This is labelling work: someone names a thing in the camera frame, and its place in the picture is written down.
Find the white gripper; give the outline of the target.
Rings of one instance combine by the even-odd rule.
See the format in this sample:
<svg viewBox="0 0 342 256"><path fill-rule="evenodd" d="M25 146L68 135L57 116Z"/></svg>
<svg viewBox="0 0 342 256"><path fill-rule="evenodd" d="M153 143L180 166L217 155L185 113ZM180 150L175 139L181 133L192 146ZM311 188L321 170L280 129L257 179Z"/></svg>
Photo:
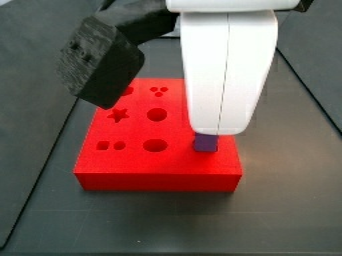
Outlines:
<svg viewBox="0 0 342 256"><path fill-rule="evenodd" d="M276 40L275 12L300 0L165 0L179 15L192 130L244 131L265 82Z"/></svg>

